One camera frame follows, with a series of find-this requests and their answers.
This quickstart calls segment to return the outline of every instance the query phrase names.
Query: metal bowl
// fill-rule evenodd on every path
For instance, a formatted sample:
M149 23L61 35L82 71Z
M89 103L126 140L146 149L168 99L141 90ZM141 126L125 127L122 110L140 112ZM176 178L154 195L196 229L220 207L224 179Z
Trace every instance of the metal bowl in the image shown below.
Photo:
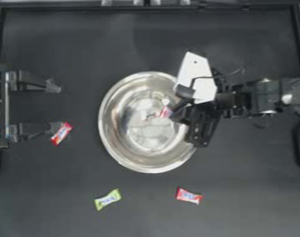
M165 73L137 73L112 87L100 108L105 147L118 163L138 172L169 171L196 151L184 141L188 126L166 115L178 102L174 85L176 77Z

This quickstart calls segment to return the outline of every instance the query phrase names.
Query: black surface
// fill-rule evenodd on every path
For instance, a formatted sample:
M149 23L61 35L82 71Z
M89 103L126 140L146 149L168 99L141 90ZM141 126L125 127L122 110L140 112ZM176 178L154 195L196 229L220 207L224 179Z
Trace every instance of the black surface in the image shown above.
M224 120L210 147L158 175L121 167L101 144L97 112L112 85L138 71L176 75L189 49L222 73L252 59L248 80L300 74L288 10L7 14L2 62L62 84L62 94L15 95L13 120L63 119L75 130L59 147L42 137L5 153L0 237L300 236L295 115L268 130ZM200 206L176 201L177 186L205 194ZM94 198L114 188L124 200L97 212Z

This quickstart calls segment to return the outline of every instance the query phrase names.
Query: candy wrapper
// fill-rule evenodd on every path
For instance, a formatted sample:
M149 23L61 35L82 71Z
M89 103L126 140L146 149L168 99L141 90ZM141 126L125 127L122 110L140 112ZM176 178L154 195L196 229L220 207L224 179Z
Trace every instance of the candy wrapper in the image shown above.
M120 190L118 189L113 190L108 196L97 198L94 200L97 210L101 211L105 206L108 206L109 204L114 202L118 202L121 199L122 199L122 196L121 196Z
M63 141L73 128L74 127L69 122L63 122L57 134L51 137L51 143L55 146L58 146L59 143Z
M204 195L190 193L185 189L177 188L176 199L180 201L200 204L201 200L204 199Z

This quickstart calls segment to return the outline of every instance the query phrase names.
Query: bowl rim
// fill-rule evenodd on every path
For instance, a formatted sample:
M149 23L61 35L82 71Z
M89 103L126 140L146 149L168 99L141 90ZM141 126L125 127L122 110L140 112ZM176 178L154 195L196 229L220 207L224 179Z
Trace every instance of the bowl rim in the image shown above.
M126 161L113 150L112 145L109 144L109 140L108 140L108 136L105 133L105 129L104 129L104 113L105 113L105 109L109 103L109 99L112 98L113 94L117 92L117 90L122 87L122 85L125 85L126 83L129 83L130 81L137 80L141 77L150 77L153 75L158 75L166 79L169 79L172 82L176 82L176 77L170 74L166 74L164 72L160 71L145 71L145 72L138 72L134 73L129 76L126 76L124 79L121 79L109 89L108 94L105 95L102 104L100 106L100 112L98 112L98 130L100 130L100 136L101 136L101 140L102 143L109 151L110 156L117 160L117 162L126 168L141 172L141 173L162 173L162 172L168 172L170 170L173 170L174 168L178 168L192 157L193 153L196 152L196 147L193 146L190 149L190 152L174 163L165 165L162 167L157 167L157 168L148 168L148 167L142 167L142 166L137 166L134 165L133 162Z

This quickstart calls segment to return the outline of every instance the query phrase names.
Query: pink candy wrapper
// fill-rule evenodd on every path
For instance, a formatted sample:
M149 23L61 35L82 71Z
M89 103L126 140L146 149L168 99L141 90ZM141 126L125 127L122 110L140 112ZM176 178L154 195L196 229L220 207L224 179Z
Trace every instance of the pink candy wrapper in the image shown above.
M204 195L190 193L185 189L177 188L176 199L180 201L196 203L198 205L204 199Z
M63 122L59 131L57 132L57 134L51 137L51 143L58 146L59 143L63 141L63 139L66 138L67 134L70 133L71 129L73 129L73 125L69 122Z

